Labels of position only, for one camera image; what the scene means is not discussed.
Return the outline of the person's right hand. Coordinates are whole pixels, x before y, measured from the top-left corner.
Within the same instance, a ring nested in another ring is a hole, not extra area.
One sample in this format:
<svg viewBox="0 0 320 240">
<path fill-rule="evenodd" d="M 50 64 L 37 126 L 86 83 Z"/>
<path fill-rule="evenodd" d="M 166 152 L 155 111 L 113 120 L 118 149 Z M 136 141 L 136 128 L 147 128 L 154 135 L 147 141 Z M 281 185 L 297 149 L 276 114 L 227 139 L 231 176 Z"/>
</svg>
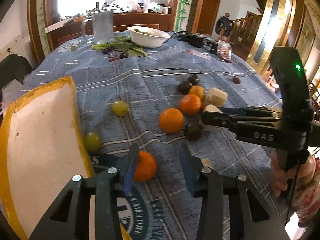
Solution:
<svg viewBox="0 0 320 240">
<path fill-rule="evenodd" d="M 271 153 L 271 188 L 276 198 L 287 190 L 287 181 L 297 178 L 298 190 L 306 188 L 312 181 L 316 170 L 316 160 L 309 155 L 307 161 L 298 168 L 295 166 L 288 171 L 281 168 L 276 150 Z"/>
</svg>

